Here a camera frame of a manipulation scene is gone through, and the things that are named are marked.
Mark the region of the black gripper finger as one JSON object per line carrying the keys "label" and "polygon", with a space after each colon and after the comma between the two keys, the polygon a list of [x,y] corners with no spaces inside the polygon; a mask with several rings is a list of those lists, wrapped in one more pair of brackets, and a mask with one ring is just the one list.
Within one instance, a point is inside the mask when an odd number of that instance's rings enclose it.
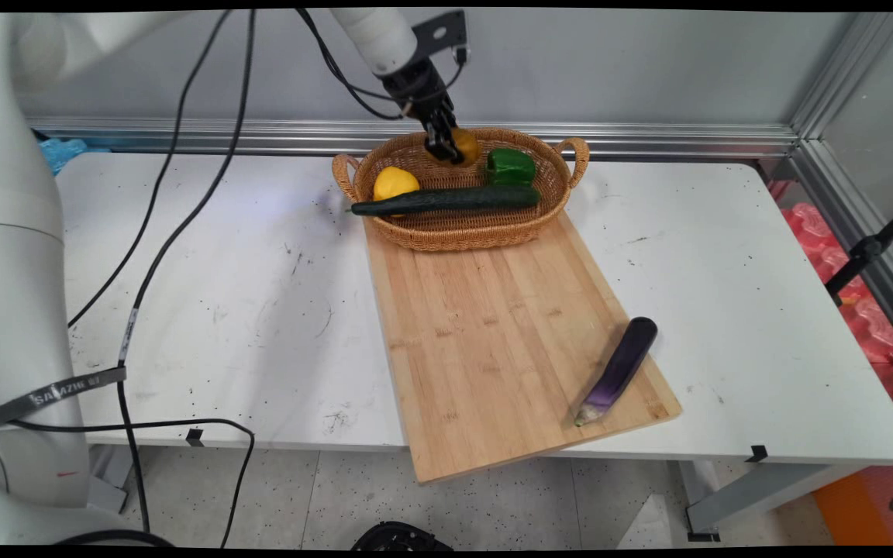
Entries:
{"label": "black gripper finger", "polygon": [[462,152],[460,147],[460,128],[457,126],[456,117],[453,115],[444,115],[443,123],[446,124],[447,129],[449,130],[449,138],[444,140],[444,145],[446,145],[450,151],[450,156],[447,161],[449,161],[451,166],[461,166],[463,163],[467,162],[467,156],[464,155],[464,152]]}
{"label": "black gripper finger", "polygon": [[425,150],[433,158],[449,158],[449,121],[443,110],[435,108],[424,116]]}

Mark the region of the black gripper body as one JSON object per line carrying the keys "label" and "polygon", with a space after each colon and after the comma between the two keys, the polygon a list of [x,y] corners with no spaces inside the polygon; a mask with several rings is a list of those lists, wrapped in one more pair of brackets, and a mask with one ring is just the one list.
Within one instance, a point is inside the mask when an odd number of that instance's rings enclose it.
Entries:
{"label": "black gripper body", "polygon": [[430,59],[415,61],[396,73],[383,75],[382,85],[406,116],[423,125],[430,122],[456,124],[454,106],[446,93],[446,84]]}

